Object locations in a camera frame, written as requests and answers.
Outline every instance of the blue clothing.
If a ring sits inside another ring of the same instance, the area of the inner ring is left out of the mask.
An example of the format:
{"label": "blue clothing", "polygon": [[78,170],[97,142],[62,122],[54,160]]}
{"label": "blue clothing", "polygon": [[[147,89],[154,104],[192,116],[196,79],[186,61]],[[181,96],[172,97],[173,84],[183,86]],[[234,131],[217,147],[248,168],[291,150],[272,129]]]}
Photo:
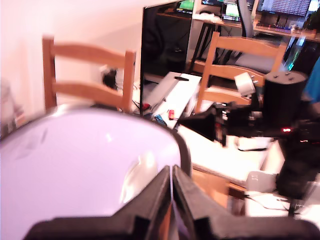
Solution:
{"label": "blue clothing", "polygon": [[320,57],[313,67],[304,90],[312,98],[312,103],[320,102]]}

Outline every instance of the wooden desk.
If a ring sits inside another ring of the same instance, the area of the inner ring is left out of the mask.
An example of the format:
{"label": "wooden desk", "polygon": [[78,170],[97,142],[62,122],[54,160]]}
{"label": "wooden desk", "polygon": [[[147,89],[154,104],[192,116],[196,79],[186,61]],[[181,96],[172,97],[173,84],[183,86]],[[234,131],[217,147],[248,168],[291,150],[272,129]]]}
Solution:
{"label": "wooden desk", "polygon": [[[232,28],[241,28],[242,27],[240,22],[233,23],[233,22],[223,21],[221,19],[218,21],[210,21],[210,20],[201,20],[201,19],[197,19],[197,18],[193,17],[193,20],[203,22],[206,24],[223,26],[223,27],[232,27]],[[290,37],[290,38],[305,38],[308,41],[320,43],[320,39],[315,38],[316,35],[310,31],[301,31],[301,32],[294,31],[292,33],[285,33],[285,32],[276,31],[272,27],[257,26],[257,23],[258,23],[257,21],[253,22],[253,30],[256,32],[278,35],[278,36],[283,36],[283,37]]]}
{"label": "wooden desk", "polygon": [[[232,21],[223,21],[219,18],[214,18],[213,20],[200,19],[199,14],[194,14],[192,17],[194,21],[202,22],[203,24],[202,24],[202,28],[201,28],[198,41],[194,50],[194,54],[192,56],[192,59],[189,65],[189,69],[188,69],[189,74],[192,74],[193,72],[197,72],[197,73],[203,72],[202,70],[203,70],[204,64],[202,65],[200,62],[197,62],[197,59],[202,59],[202,55],[206,50],[206,43],[208,42],[209,38],[211,39],[212,32],[216,30],[216,26],[220,28],[221,27],[232,27],[232,28],[242,27],[240,22],[237,23]],[[253,22],[253,29],[256,32],[272,34],[272,35],[277,35],[277,36],[282,36],[287,38],[305,38],[305,40],[307,41],[320,43],[320,38],[316,38],[316,35],[311,31],[285,33],[285,32],[276,31],[274,28],[257,26],[257,23],[258,23],[257,21]]]}

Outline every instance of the wooden chair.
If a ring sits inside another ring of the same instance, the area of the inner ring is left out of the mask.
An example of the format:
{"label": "wooden chair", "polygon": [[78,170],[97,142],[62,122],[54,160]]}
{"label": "wooden chair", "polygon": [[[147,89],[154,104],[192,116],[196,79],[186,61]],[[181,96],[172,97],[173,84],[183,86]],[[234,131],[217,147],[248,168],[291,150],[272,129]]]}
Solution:
{"label": "wooden chair", "polygon": [[203,100],[226,103],[235,101],[237,104],[250,104],[250,100],[248,98],[241,97],[240,93],[234,89],[210,87],[206,90],[210,75],[234,80],[235,76],[247,72],[250,76],[254,76],[253,79],[257,82],[256,85],[258,87],[262,87],[264,85],[264,74],[258,71],[240,66],[212,64],[216,48],[264,57],[272,57],[274,58],[272,71],[278,71],[287,46],[284,43],[280,46],[274,46],[256,39],[244,37],[223,37],[220,36],[219,32],[213,32],[199,88],[198,101],[195,109],[196,113],[200,112]]}
{"label": "wooden chair", "polygon": [[[42,38],[42,54],[46,111],[57,106],[57,93],[93,100],[99,104],[120,108],[127,113],[131,111],[136,60],[135,52],[126,51],[125,55],[122,55],[97,46],[75,43],[57,44],[54,43],[53,37],[44,36]],[[123,68],[123,94],[94,82],[56,82],[56,56],[108,65],[114,68]]]}

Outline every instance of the table leg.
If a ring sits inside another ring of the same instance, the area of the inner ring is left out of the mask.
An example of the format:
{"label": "table leg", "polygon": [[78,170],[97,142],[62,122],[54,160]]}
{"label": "table leg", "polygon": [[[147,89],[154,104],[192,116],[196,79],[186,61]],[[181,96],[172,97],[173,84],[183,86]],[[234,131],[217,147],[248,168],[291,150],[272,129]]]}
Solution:
{"label": "table leg", "polygon": [[199,48],[200,48],[200,45],[201,45],[201,42],[202,42],[202,38],[204,37],[204,33],[205,33],[206,27],[207,27],[207,24],[203,23],[201,31],[200,31],[200,35],[198,37],[198,41],[196,43],[195,50],[194,50],[194,53],[193,53],[193,56],[192,56],[192,59],[191,59],[190,67],[189,67],[189,70],[188,70],[189,74],[191,74],[193,72],[195,61],[196,61],[196,58],[197,58],[197,55],[198,55],[198,51],[199,51]]}

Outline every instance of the monitor screen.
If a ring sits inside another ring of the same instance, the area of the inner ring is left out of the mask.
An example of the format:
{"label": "monitor screen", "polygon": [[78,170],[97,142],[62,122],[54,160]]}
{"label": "monitor screen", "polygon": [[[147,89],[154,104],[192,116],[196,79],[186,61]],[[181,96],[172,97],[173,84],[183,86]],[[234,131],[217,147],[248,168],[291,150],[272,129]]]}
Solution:
{"label": "monitor screen", "polygon": [[259,0],[257,10],[272,14],[305,17],[311,0]]}
{"label": "monitor screen", "polygon": [[[247,0],[248,8],[252,11],[255,0]],[[202,0],[203,5],[222,6],[223,4],[236,4],[236,0]]]}
{"label": "monitor screen", "polygon": [[222,6],[224,0],[202,0],[203,5]]}
{"label": "monitor screen", "polygon": [[236,4],[227,4],[225,8],[225,15],[232,17],[239,17],[239,11]]}
{"label": "monitor screen", "polygon": [[[169,72],[185,71],[192,22],[190,3],[170,2],[143,9],[140,103]],[[185,12],[177,7],[184,7]]]}

